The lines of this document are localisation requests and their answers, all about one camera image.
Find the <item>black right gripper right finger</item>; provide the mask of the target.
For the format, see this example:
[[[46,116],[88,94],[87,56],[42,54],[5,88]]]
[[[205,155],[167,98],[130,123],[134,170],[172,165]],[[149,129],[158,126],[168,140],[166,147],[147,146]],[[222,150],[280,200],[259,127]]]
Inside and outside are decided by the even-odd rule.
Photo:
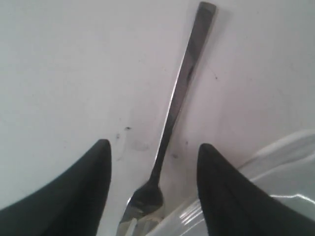
[[[211,144],[199,147],[197,190],[210,236],[313,236],[315,222],[250,182]]]

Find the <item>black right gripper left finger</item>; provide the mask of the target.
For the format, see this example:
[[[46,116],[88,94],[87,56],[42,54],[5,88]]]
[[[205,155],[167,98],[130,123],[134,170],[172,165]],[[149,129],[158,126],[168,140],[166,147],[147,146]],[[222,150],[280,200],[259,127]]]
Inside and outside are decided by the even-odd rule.
[[[2,236],[95,236],[111,183],[111,145],[98,140],[56,179],[0,211]]]

